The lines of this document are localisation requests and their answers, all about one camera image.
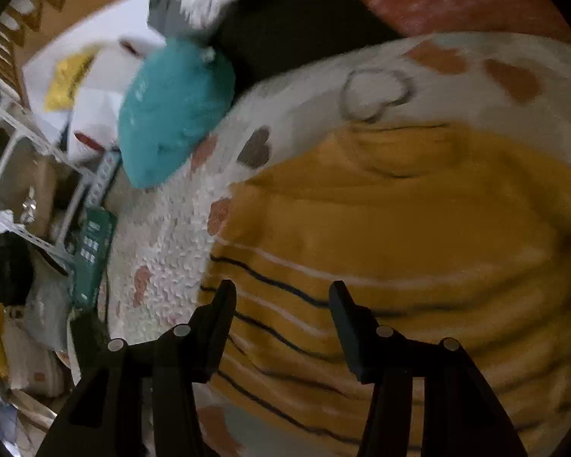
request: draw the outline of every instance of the shelving unit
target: shelving unit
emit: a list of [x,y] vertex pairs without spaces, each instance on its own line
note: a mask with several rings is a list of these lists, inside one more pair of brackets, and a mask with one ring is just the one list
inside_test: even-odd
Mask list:
[[4,153],[0,158],[0,181],[2,180],[6,165],[9,163],[9,160],[12,157],[15,146],[22,139],[29,139],[29,141],[34,145],[35,149],[40,155],[45,157],[54,157],[57,161],[63,163],[66,166],[69,166],[80,175],[80,180],[67,206],[65,218],[61,228],[59,229],[58,239],[55,244],[51,244],[50,242],[47,242],[44,239],[40,239],[32,233],[28,232],[23,224],[13,223],[11,218],[7,216],[9,213],[8,211],[0,211],[0,224],[4,225],[11,232],[14,232],[17,235],[23,237],[26,241],[29,241],[32,244],[44,249],[51,255],[59,257],[66,262],[72,262],[74,256],[70,254],[65,248],[65,237],[67,235],[68,229],[70,229],[76,210],[81,203],[83,196],[85,195],[85,190],[93,183],[95,174],[86,168],[81,168],[71,163],[67,159],[67,156],[64,152],[57,149],[55,146],[50,145],[43,138],[32,132],[32,130],[30,130],[28,127],[23,125],[23,123],[6,112],[1,106],[0,118],[14,128],[14,133],[11,136],[8,144],[6,145]]

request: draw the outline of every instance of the striped fabric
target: striped fabric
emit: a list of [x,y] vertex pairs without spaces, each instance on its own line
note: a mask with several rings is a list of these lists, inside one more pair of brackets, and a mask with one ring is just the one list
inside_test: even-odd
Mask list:
[[[263,419],[355,455],[372,386],[350,374],[327,305],[406,337],[457,338],[532,452],[571,414],[571,171],[443,123],[350,125],[233,187],[201,302],[238,289],[213,386]],[[420,451],[423,390],[410,453]]]

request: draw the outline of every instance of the silver screw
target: silver screw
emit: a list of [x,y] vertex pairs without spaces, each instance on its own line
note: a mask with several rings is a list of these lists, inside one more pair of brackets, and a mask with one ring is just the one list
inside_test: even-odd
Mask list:
[[393,335],[393,328],[391,328],[391,326],[385,325],[378,326],[378,328],[376,328],[376,334],[379,337],[389,338],[391,335]]
[[118,352],[125,346],[125,341],[122,338],[115,338],[108,342],[108,350],[110,352]]
[[190,333],[190,326],[188,325],[178,325],[174,328],[174,335],[176,337],[185,337]]
[[453,352],[455,352],[455,350],[458,350],[459,347],[461,347],[461,345],[459,344],[459,342],[457,342],[454,338],[445,338],[443,345],[444,345],[448,350],[452,350]]

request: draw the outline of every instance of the turquoise pillow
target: turquoise pillow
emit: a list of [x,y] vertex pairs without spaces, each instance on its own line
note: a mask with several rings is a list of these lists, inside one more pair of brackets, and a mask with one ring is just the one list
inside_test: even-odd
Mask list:
[[119,147],[129,181],[164,182],[222,120],[234,96],[235,72],[221,53],[170,39],[148,56],[119,112]]

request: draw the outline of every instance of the green power strip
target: green power strip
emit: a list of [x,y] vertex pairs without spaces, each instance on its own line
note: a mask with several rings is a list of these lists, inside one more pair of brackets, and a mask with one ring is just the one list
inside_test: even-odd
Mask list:
[[88,208],[86,212],[87,219],[74,256],[72,303],[75,308],[90,311],[97,304],[116,216],[100,207]]

